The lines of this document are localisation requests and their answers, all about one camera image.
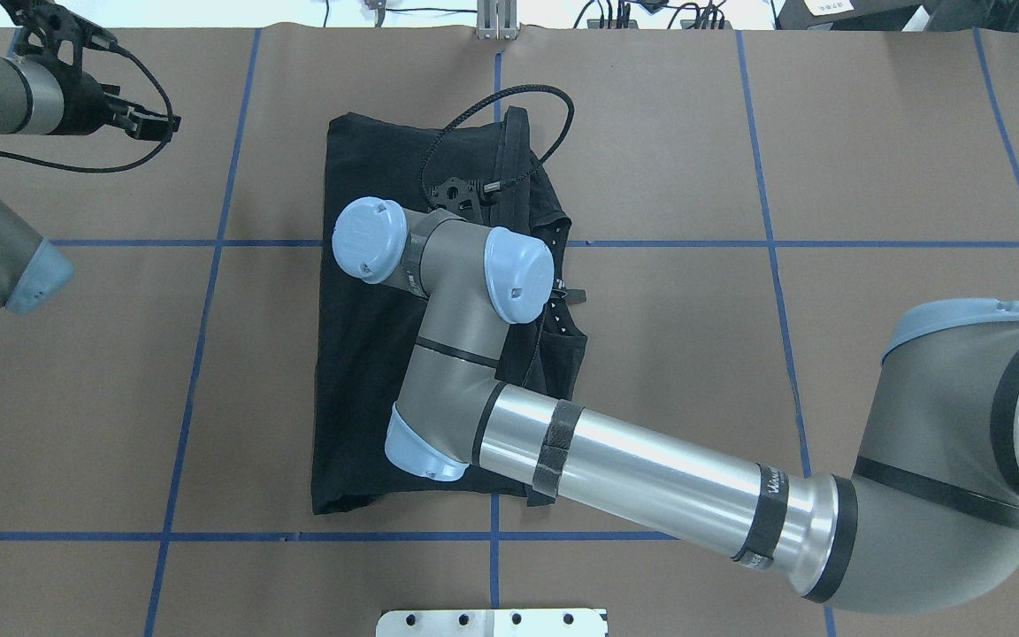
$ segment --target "white label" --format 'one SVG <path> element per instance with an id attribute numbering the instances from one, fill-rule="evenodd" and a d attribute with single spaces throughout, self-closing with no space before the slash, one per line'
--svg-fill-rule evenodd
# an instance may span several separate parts
<path id="1" fill-rule="evenodd" d="M 804 0 L 804 5 L 814 16 L 832 16 L 833 13 L 855 10 L 852 0 Z"/>

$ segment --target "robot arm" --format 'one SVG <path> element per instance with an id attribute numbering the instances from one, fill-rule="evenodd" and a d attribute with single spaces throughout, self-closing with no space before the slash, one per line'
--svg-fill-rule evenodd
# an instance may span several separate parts
<path id="1" fill-rule="evenodd" d="M 117 44 L 116 37 L 46 0 L 0 0 L 0 4 L 21 28 L 16 56 L 0 57 L 0 135 L 89 135 L 108 124 L 124 129 L 135 140 L 159 142 L 143 160 L 116 169 L 79 169 L 31 158 L 23 161 L 79 172 L 114 172 L 140 165 L 171 140 L 180 117 L 171 112 L 166 96 L 167 112 L 155 113 L 122 100 L 118 86 L 98 84 L 82 69 L 84 50 L 93 49 L 128 57 L 146 72 Z M 72 63 L 57 56 L 66 44 L 73 50 Z M 149 77 L 155 84 L 154 77 Z M 1 152 L 0 157 L 20 158 Z M 25 314 L 71 277 L 72 265 L 67 259 L 0 199 L 0 308 Z"/>
<path id="2" fill-rule="evenodd" d="M 903 318 L 850 479 L 798 479 L 494 379 L 553 262 L 537 238 L 363 198 L 336 222 L 340 269 L 428 299 L 388 426 L 392 464 L 477 465 L 784 575 L 809 600 L 916 614 L 1019 565 L 1019 303 Z"/>

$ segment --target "light blue joint cap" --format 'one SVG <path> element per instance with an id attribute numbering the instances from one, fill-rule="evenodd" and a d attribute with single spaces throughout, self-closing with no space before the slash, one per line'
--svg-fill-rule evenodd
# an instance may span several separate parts
<path id="1" fill-rule="evenodd" d="M 427 440 L 419 437 L 408 423 L 395 411 L 392 405 L 392 420 L 387 424 L 387 439 L 384 442 L 384 456 L 395 467 L 404 469 L 409 474 L 437 481 L 454 481 L 461 479 L 466 472 L 468 463 L 449 459 L 438 448 L 427 444 Z"/>
<path id="2" fill-rule="evenodd" d="M 882 358 L 886 359 L 895 348 L 926 334 L 981 323 L 1019 323 L 1019 301 L 948 299 L 919 305 L 899 318 Z"/>
<path id="3" fill-rule="evenodd" d="M 30 264 L 17 279 L 10 299 L 7 299 L 7 310 L 19 315 L 29 314 L 49 301 L 70 278 L 73 278 L 73 264 L 62 257 L 49 238 L 42 238 Z"/>
<path id="4" fill-rule="evenodd" d="M 536 319 L 553 294 L 553 254 L 540 238 L 493 228 L 486 234 L 486 293 L 506 323 Z"/>
<path id="5" fill-rule="evenodd" d="M 380 198 L 360 198 L 344 206 L 332 230 L 332 256 L 340 270 L 366 283 L 390 277 L 407 244 L 404 206 Z"/>

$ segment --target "metal bracket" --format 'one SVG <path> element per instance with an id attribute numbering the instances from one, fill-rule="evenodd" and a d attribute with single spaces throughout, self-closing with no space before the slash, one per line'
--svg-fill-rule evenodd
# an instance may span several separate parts
<path id="1" fill-rule="evenodd" d="M 478 40 L 517 40 L 518 0 L 478 0 Z"/>
<path id="2" fill-rule="evenodd" d="M 606 637 L 601 608 L 498 608 L 391 612 L 379 618 L 376 637 Z"/>

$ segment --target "black garment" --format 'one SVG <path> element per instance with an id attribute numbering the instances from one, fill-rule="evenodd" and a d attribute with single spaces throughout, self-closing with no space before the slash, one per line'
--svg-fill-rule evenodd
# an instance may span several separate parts
<path id="1" fill-rule="evenodd" d="M 393 199 L 407 209 L 427 210 L 418 170 L 436 134 L 356 113 L 331 121 L 325 166 L 326 245 L 337 215 L 357 198 Z M 427 183 L 441 184 L 448 177 L 506 180 L 535 161 L 529 149 L 529 117 L 525 110 L 509 108 L 504 121 L 448 134 L 428 166 Z M 541 238 L 553 252 L 555 277 L 561 278 L 572 222 L 545 171 L 502 193 L 496 205 L 469 220 Z M 531 505 L 551 502 L 519 481 L 478 467 L 468 468 L 458 481 L 433 481 L 400 471 L 384 456 L 392 403 L 399 395 L 425 308 L 426 302 L 412 294 L 348 277 L 325 250 L 312 456 L 314 513 L 348 512 L 385 493 L 425 489 L 529 495 Z M 511 326 L 498 379 L 571 399 L 586 341 L 562 299 L 551 299 L 537 321 Z"/>

